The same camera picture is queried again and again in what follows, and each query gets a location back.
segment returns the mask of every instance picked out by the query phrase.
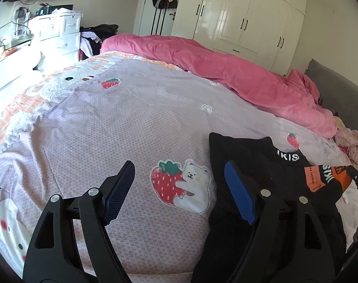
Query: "gray headboard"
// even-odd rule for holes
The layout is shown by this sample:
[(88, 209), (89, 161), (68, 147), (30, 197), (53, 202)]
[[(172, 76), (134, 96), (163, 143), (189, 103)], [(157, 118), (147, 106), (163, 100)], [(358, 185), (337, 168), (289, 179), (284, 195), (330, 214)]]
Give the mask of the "gray headboard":
[(358, 86), (313, 59), (305, 74), (318, 87), (322, 106), (338, 113), (346, 127), (358, 130)]

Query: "orange label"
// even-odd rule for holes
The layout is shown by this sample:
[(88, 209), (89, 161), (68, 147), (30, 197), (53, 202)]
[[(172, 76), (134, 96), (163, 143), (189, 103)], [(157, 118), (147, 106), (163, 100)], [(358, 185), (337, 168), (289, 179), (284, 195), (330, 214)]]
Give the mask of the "orange label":
[(316, 192), (318, 189), (326, 186), (321, 180), (321, 174), (319, 173), (319, 167), (305, 167), (306, 183), (311, 192)]
[(343, 192), (346, 191), (346, 189), (352, 182), (352, 178), (346, 173), (347, 167), (348, 166), (331, 167), (332, 176), (340, 182), (340, 184), (342, 185)]

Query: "cartoon bear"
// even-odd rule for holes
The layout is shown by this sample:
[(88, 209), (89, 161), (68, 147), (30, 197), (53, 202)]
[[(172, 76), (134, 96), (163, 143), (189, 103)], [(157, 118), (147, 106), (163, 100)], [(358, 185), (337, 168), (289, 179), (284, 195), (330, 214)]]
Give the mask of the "cartoon bear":
[(187, 160), (182, 177), (184, 181), (177, 181), (175, 186), (185, 190), (186, 194), (183, 198), (174, 197), (174, 205), (192, 213), (204, 212), (209, 205), (209, 170)]
[(16, 219), (17, 213), (18, 208), (11, 199), (0, 202), (0, 239), (17, 267), (14, 271), (21, 275), (31, 235)]

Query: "door handle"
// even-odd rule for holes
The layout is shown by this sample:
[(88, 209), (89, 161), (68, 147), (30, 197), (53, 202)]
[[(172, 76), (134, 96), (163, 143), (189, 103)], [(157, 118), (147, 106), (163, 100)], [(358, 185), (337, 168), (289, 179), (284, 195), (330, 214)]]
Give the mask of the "door handle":
[(67, 45), (68, 45), (68, 44), (61, 44), (61, 45), (59, 45), (58, 47), (56, 47), (56, 49), (66, 47)]

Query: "pink comforter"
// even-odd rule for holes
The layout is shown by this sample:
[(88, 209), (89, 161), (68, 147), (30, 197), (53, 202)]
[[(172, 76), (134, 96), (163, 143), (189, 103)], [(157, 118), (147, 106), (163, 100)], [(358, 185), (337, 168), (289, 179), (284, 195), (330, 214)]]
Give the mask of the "pink comforter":
[(320, 136), (331, 138), (336, 134), (332, 113), (317, 104), (318, 89), (298, 70), (292, 70), (284, 78), (245, 59), (213, 52), (194, 40), (180, 37), (121, 34), (106, 39), (101, 53), (112, 50), (177, 65), (217, 81), (259, 109), (291, 120)]

